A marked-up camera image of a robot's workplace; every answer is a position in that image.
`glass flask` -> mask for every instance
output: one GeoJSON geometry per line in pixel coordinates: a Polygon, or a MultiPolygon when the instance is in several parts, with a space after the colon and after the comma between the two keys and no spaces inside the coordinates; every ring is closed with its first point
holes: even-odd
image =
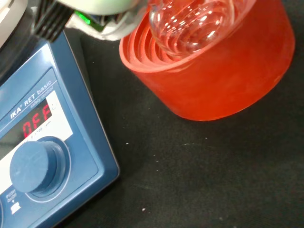
{"type": "Polygon", "coordinates": [[[234,23],[233,0],[151,0],[150,26],[158,45],[184,58],[218,39],[234,23]]]}

